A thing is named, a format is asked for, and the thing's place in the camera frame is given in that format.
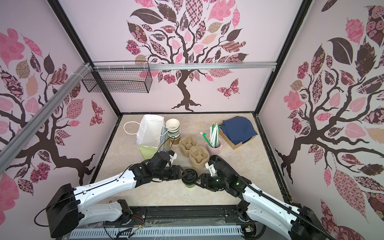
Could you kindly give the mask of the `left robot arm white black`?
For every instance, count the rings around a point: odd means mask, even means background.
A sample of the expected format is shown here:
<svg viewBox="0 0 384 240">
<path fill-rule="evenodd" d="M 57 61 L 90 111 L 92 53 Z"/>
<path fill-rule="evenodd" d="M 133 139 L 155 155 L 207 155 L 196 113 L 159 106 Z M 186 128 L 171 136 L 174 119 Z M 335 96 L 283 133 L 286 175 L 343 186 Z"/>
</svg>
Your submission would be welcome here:
<svg viewBox="0 0 384 240">
<path fill-rule="evenodd" d="M 114 210 L 99 205 L 101 200 L 148 184 L 153 179 L 160 182 L 182 179 L 187 172 L 180 165 L 173 165 L 176 158 L 174 151 L 158 152 L 151 159 L 130 165 L 108 179 L 86 186 L 61 186 L 45 209 L 51 238 L 62 237 L 92 220 L 113 222 L 122 216 L 121 204 Z"/>
</svg>

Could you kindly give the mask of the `green paper cup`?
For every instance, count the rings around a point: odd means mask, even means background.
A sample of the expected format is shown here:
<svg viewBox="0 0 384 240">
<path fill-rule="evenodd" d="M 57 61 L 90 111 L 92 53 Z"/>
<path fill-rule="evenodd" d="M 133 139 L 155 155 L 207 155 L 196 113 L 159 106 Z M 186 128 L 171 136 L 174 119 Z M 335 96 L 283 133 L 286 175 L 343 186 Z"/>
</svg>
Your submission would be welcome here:
<svg viewBox="0 0 384 240">
<path fill-rule="evenodd" d="M 195 185 L 195 184 L 184 184 L 184 186 L 185 186 L 187 189 L 192 189 L 192 188 L 194 188 L 196 185 Z"/>
</svg>

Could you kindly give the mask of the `paper gift bag with handles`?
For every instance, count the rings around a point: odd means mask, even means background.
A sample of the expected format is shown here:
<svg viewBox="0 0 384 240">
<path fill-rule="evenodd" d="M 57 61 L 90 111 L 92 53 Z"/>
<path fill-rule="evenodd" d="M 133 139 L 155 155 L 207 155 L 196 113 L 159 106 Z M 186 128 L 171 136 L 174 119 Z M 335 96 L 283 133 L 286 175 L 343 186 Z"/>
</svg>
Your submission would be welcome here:
<svg viewBox="0 0 384 240">
<path fill-rule="evenodd" d="M 126 122 L 123 129 L 128 135 L 136 136 L 137 147 L 144 160 L 151 159 L 155 153 L 169 151 L 171 140 L 164 117 L 144 115 L 141 122 Z"/>
</svg>

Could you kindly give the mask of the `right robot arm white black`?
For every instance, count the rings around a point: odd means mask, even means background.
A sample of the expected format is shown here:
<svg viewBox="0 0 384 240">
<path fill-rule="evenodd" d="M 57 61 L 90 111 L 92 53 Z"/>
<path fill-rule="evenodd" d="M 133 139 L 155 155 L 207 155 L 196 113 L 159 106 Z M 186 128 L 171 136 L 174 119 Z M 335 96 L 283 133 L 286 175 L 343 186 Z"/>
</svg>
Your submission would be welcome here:
<svg viewBox="0 0 384 240">
<path fill-rule="evenodd" d="M 261 223 L 287 240 L 333 239 L 310 208 L 278 200 L 242 177 L 219 156 L 206 163 L 206 169 L 209 173 L 197 177 L 195 184 L 211 192 L 224 191 L 239 198 L 237 215 L 242 221 Z"/>
</svg>

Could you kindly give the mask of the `black coffee lid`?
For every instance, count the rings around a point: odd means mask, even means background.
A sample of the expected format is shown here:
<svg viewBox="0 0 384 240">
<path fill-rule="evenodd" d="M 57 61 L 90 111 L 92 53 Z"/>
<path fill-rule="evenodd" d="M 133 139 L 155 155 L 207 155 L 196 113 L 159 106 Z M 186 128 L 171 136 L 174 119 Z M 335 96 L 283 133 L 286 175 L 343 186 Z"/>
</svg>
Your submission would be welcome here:
<svg viewBox="0 0 384 240">
<path fill-rule="evenodd" d="M 186 174 L 182 177 L 182 182 L 187 186 L 194 185 L 198 178 L 197 171 L 194 169 L 186 169 L 185 172 Z"/>
</svg>

